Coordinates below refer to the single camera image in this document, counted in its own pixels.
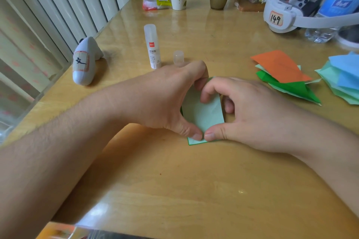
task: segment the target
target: floral curtain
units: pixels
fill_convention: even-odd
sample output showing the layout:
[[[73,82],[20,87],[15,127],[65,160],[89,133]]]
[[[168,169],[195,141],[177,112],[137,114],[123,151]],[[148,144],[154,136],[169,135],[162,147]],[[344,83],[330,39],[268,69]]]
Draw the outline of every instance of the floral curtain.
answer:
[[[6,0],[0,0],[0,142],[62,69]]]

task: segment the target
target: hand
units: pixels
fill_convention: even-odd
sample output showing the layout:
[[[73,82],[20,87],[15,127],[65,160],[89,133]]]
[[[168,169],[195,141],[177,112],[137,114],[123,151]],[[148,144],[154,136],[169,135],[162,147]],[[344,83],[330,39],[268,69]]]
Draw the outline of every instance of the hand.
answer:
[[[293,140],[300,138],[308,116],[313,114],[255,81],[213,78],[204,86],[201,102],[208,102],[216,92],[224,95],[225,111],[234,112],[236,119],[210,127],[205,140],[229,139],[264,151],[296,152]]]
[[[195,84],[201,90],[208,79],[203,61],[184,63],[182,67],[164,66],[145,75],[102,90],[114,115],[127,123],[150,128],[167,128],[185,137],[201,140],[203,133],[180,113],[188,89]]]

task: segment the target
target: person's right hand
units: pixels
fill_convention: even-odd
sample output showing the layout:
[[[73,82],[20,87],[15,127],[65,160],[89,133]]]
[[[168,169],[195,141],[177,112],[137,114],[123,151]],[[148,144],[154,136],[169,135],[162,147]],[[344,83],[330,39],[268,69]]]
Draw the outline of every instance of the person's right hand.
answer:
[[[206,141],[228,139],[264,151],[296,154],[293,143],[301,142],[305,123],[315,116],[255,81],[215,77],[204,86],[201,102],[216,92],[223,95],[225,111],[234,112],[236,119],[210,127]]]

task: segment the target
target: person's left arm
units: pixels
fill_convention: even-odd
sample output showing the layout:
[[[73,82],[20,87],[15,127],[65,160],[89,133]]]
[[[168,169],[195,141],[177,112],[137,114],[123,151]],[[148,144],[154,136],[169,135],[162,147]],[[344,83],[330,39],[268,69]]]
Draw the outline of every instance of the person's left arm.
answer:
[[[0,149],[1,238],[35,238],[107,143],[128,123],[202,132],[180,107],[206,83],[202,61],[165,66],[93,93],[54,120]]]

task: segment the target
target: wooden table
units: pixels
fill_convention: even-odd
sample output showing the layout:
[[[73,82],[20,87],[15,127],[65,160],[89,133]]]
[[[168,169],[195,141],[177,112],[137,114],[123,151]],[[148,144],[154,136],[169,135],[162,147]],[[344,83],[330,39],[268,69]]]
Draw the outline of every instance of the wooden table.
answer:
[[[280,49],[318,78],[314,70],[328,56],[347,53],[334,42],[307,41],[304,31],[272,33],[262,13],[211,10],[209,0],[145,12],[141,0],[131,0],[96,39],[110,58],[97,62],[93,84],[74,84],[70,68],[7,141],[98,89],[151,71],[143,31],[149,23],[157,27],[163,64],[182,50],[187,61],[204,60],[210,76],[257,79],[249,57]],[[323,81],[312,88],[322,107],[284,96],[359,133],[358,107]],[[153,238],[359,238],[359,219],[294,157],[229,141],[188,146],[168,130],[139,125],[115,136],[53,220]]]

